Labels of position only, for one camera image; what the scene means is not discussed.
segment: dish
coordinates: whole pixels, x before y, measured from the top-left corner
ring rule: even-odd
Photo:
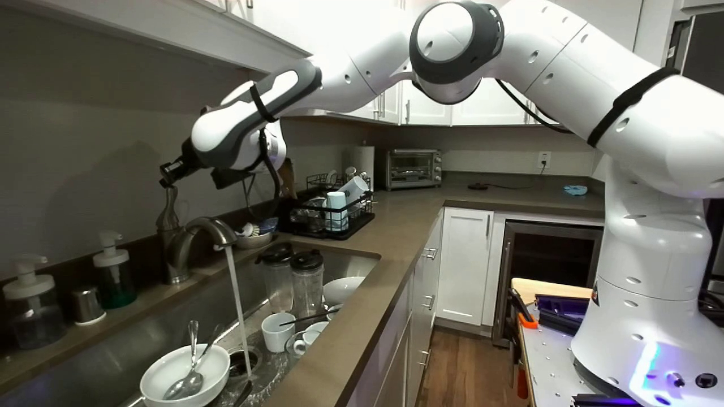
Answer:
[[[165,353],[161,360],[157,360],[140,377],[140,393],[146,407],[196,407],[209,405],[212,398],[221,393],[228,380],[228,367],[230,358],[226,349],[211,346],[198,372],[203,376],[203,386],[198,393],[192,393],[188,398],[176,400],[162,400],[162,393],[172,381],[183,377],[191,368],[191,349],[176,349],[172,353]]]
[[[329,306],[344,303],[359,285],[365,276],[346,276],[323,285],[323,298]]]
[[[326,325],[329,325],[329,322],[318,322],[318,323],[307,325],[301,334],[304,344],[313,346]]]

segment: jar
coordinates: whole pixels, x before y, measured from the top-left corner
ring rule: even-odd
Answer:
[[[323,297],[323,257],[317,248],[299,251],[289,260],[291,266],[291,288],[293,288],[293,306],[291,315],[296,318],[322,315],[322,297]]]

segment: white cabinet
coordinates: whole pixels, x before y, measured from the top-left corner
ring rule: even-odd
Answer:
[[[434,316],[481,325],[489,280],[489,210],[445,208]]]
[[[315,12],[318,0],[221,0],[228,14],[247,20],[305,52],[315,49]]]
[[[554,0],[633,49],[643,0]]]
[[[432,101],[412,82],[403,82],[403,124],[450,126],[453,109]]]
[[[408,405],[416,405],[422,372],[429,360],[432,307],[436,298],[438,264],[441,264],[441,216],[427,234],[425,248],[410,276],[410,344],[408,344]]]
[[[400,89],[391,85],[378,100],[365,103],[358,110],[342,113],[344,117],[359,117],[373,123],[400,124]]]
[[[497,85],[496,78],[481,78],[469,100],[453,107],[453,126],[484,124],[527,124],[525,110]]]
[[[23,2],[23,8],[81,20],[81,25],[96,25],[111,34],[131,34],[153,46],[188,49],[260,72],[278,69],[304,57],[299,47],[228,19],[221,7],[209,0],[33,0]]]
[[[724,8],[724,2],[722,0],[682,0],[682,8],[684,12],[693,12],[693,8],[713,12],[713,8]]]
[[[396,354],[386,368],[381,396],[375,400],[375,407],[404,407],[404,361],[408,361],[408,344],[410,344],[410,323],[408,331],[396,349]]]
[[[398,300],[393,303],[393,309],[381,333],[381,340],[375,341],[375,349],[370,350],[362,376],[349,398],[349,407],[370,407],[378,405],[381,398],[396,398],[393,386],[400,386],[398,390],[404,390],[404,381],[398,381],[398,358],[404,358],[404,333],[410,323],[410,285],[403,288]]]

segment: upper cabinet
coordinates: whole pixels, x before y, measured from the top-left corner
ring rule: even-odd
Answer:
[[[682,12],[724,8],[724,0],[682,0]]]
[[[305,55],[251,22],[230,19],[220,7],[226,0],[23,0],[12,4],[260,72],[278,69]]]
[[[523,103],[527,101],[514,85],[507,85]],[[525,110],[497,85],[481,78],[477,91],[453,107],[453,126],[479,124],[527,124]]]
[[[412,82],[398,83],[403,92],[403,124],[450,126],[453,109],[436,103],[420,92]]]
[[[554,0],[633,49],[643,0]]]
[[[226,7],[232,19],[251,22],[305,52],[315,49],[317,0],[201,0]]]

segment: microwave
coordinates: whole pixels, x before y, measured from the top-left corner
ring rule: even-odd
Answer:
[[[434,188],[443,181],[443,159],[438,150],[381,150],[381,188]]]

